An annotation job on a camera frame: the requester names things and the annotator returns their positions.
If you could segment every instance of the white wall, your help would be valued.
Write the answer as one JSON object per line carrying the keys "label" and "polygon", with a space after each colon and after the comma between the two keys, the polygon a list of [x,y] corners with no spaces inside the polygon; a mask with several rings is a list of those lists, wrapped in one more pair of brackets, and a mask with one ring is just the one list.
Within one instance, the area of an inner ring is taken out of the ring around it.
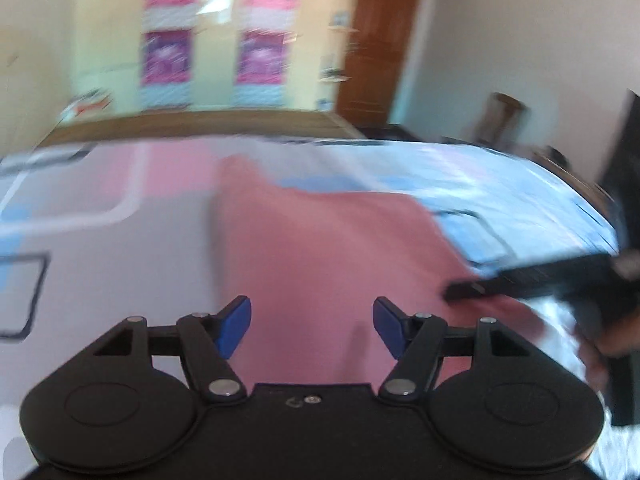
{"label": "white wall", "polygon": [[433,29],[436,3],[438,0],[418,0],[415,9],[414,25],[407,47],[402,74],[396,89],[394,104],[389,114],[390,124],[403,124],[406,121],[411,98],[418,84],[418,74],[429,43],[429,34]]}
{"label": "white wall", "polygon": [[628,88],[640,93],[640,0],[438,0],[404,126],[461,136],[504,92],[531,108],[521,143],[596,178]]}
{"label": "white wall", "polygon": [[0,0],[0,156],[36,145],[72,96],[75,0]]}

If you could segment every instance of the screw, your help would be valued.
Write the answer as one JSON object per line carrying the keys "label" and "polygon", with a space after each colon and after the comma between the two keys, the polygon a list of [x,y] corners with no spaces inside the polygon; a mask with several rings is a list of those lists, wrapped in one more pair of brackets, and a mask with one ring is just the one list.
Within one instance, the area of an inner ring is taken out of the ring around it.
{"label": "screw", "polygon": [[307,404],[320,404],[322,402],[322,397],[317,395],[309,395],[305,397],[305,402]]}
{"label": "screw", "polygon": [[396,396],[411,395],[415,389],[415,383],[409,379],[391,379],[385,383],[385,390]]}
{"label": "screw", "polygon": [[219,397],[231,397],[240,391],[240,384],[232,379],[218,379],[209,385],[209,391]]}
{"label": "screw", "polygon": [[291,397],[286,400],[285,404],[290,408],[302,408],[303,402],[297,397]]}

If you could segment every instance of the wooden chair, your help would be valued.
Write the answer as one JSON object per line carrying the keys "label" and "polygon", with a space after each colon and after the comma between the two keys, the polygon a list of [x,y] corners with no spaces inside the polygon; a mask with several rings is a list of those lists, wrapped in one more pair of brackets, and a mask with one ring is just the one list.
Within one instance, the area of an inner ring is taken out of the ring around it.
{"label": "wooden chair", "polygon": [[494,92],[489,97],[484,115],[473,130],[472,143],[507,151],[526,111],[527,107],[517,99]]}

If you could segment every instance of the mattress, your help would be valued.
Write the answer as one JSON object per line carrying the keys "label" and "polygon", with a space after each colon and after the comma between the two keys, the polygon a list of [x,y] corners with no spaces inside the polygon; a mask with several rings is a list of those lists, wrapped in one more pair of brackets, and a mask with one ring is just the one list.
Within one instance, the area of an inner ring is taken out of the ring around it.
{"label": "mattress", "polygon": [[[0,480],[33,466],[17,419],[36,383],[131,315],[173,324],[220,305],[216,176],[244,155],[274,183],[310,192],[413,196],[483,275],[568,254],[616,251],[612,227],[533,162],[474,146],[205,136],[65,145],[0,162]],[[580,378],[564,304],[528,305],[540,348]],[[173,358],[154,366],[178,374]],[[640,432],[609,419],[589,465],[640,475]]]}

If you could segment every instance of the pink cloth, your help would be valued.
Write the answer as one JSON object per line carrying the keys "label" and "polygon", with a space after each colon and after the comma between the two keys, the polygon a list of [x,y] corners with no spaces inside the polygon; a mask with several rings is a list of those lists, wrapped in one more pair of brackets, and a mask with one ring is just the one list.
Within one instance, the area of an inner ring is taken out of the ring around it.
{"label": "pink cloth", "polygon": [[[223,299],[244,294],[253,306],[251,327],[231,363],[249,386],[377,388],[395,364],[373,328],[378,296],[452,326],[492,316],[529,339],[544,330],[511,298],[446,304],[444,285],[472,273],[409,196],[284,189],[242,157],[225,159],[220,170]],[[441,380],[468,367],[468,360],[451,361]]]}

